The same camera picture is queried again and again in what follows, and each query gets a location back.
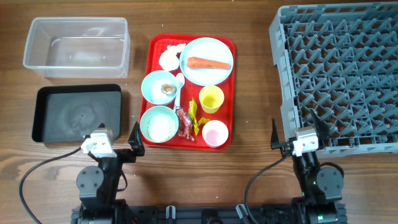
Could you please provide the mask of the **yellow cup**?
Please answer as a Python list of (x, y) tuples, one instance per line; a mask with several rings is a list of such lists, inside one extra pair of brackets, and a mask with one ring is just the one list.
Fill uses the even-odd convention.
[(201, 107), (205, 113), (216, 113), (224, 102), (224, 93), (218, 86), (205, 86), (199, 92)]

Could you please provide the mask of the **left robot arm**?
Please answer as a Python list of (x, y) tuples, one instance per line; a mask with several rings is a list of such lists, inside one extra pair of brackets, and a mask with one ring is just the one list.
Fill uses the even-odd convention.
[(104, 124), (85, 137), (81, 148), (98, 165), (84, 168), (76, 178), (81, 205), (72, 210), (72, 224), (139, 222), (127, 202), (116, 199), (123, 191), (118, 187), (120, 178), (125, 178), (123, 164), (135, 163), (145, 154), (139, 123), (134, 124), (127, 142), (129, 149), (113, 149), (113, 132)]

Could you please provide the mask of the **orange carrot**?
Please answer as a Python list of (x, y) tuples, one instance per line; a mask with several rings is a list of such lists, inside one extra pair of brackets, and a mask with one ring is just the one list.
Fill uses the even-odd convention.
[(231, 68), (231, 65), (228, 63), (208, 60), (204, 58), (189, 57), (187, 58), (187, 67), (191, 69), (214, 68), (214, 69), (229, 70)]

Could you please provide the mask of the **white rice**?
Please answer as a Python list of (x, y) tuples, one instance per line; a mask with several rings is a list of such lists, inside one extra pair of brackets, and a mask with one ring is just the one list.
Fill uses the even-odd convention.
[(175, 121), (164, 114), (152, 117), (148, 123), (148, 135), (152, 142), (166, 142), (171, 139), (177, 130)]

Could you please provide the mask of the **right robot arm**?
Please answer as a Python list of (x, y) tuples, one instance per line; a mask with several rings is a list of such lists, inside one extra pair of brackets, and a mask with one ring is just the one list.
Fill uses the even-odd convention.
[(272, 125), (271, 148), (279, 149), (285, 159), (291, 157), (302, 196), (292, 199), (290, 205), (278, 205), (272, 212), (279, 223), (347, 223), (342, 199), (343, 169), (332, 162), (320, 163), (317, 151), (329, 137), (326, 122), (311, 110), (313, 125), (298, 128), (295, 136), (279, 142), (276, 125)]

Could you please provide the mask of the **light blue bowl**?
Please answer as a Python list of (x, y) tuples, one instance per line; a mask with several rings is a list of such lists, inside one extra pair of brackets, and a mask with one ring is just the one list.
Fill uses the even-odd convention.
[(164, 84), (177, 86), (176, 77), (164, 70), (149, 73), (141, 84), (143, 97), (153, 105), (167, 105), (171, 103), (175, 99), (176, 92), (169, 95), (163, 93), (161, 87)]

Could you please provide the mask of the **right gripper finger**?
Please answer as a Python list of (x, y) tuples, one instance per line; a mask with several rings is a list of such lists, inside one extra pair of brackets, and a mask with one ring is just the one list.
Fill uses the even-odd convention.
[(313, 125), (315, 127), (315, 131), (317, 132), (317, 136), (319, 139), (324, 140), (328, 139), (330, 137), (330, 128), (326, 124), (326, 122), (322, 121), (315, 113), (313, 109), (310, 111), (312, 119), (313, 119)]
[(277, 127), (275, 125), (275, 119), (272, 119), (272, 134), (271, 134), (271, 149), (283, 148), (284, 144), (279, 142), (279, 136), (277, 133)]

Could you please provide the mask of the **green bowl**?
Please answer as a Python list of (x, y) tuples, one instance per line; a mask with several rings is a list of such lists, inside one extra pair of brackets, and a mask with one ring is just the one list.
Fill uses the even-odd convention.
[(167, 106), (153, 106), (153, 107), (149, 108), (142, 115), (141, 120), (140, 120), (141, 133), (150, 142), (152, 142), (152, 141), (150, 140), (149, 135), (148, 135), (148, 131), (147, 131), (148, 123), (149, 123), (149, 120), (152, 117), (154, 117), (154, 116), (156, 116), (158, 114), (164, 114), (166, 116), (170, 116), (176, 123), (177, 130), (175, 132), (175, 135), (176, 135), (176, 133), (178, 131), (179, 120), (178, 120), (177, 115), (175, 114), (175, 112), (171, 108), (169, 108)]

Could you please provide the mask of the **brown nut shell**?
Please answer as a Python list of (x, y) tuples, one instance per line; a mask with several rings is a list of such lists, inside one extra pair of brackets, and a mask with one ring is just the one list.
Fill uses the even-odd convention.
[(177, 87), (171, 84), (163, 84), (161, 86), (161, 92), (165, 95), (172, 95), (177, 91)]

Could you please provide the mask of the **pink cup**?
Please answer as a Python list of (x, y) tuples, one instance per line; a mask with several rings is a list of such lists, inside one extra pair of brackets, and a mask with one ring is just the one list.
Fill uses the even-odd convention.
[(204, 125), (202, 136), (209, 147), (220, 147), (227, 141), (229, 130), (222, 121), (212, 120)]

